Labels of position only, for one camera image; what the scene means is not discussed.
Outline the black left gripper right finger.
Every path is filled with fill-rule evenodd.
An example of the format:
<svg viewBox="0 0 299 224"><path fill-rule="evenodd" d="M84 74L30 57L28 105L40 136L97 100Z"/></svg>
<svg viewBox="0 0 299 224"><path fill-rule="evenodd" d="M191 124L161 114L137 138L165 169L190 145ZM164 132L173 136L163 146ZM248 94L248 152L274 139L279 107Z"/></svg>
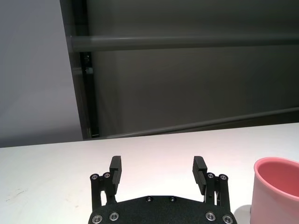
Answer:
<svg viewBox="0 0 299 224"><path fill-rule="evenodd" d="M228 176L208 172L206 163L201 156L194 156L192 173L199 187L204 203L221 206L230 210L230 199L228 190Z"/></svg>

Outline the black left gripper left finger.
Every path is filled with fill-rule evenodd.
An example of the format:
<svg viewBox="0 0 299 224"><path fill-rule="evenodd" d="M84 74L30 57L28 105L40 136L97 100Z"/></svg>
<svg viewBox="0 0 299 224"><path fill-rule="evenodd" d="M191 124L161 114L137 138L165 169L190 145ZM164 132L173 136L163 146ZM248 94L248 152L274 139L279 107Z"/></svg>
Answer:
<svg viewBox="0 0 299 224"><path fill-rule="evenodd" d="M102 191L104 191L106 195L106 204L116 203L115 195L120 183L121 173L121 156L113 156L108 172L105 172L102 176L100 176L99 174L92 174L90 176L92 211L95 211L102 206Z"/></svg>

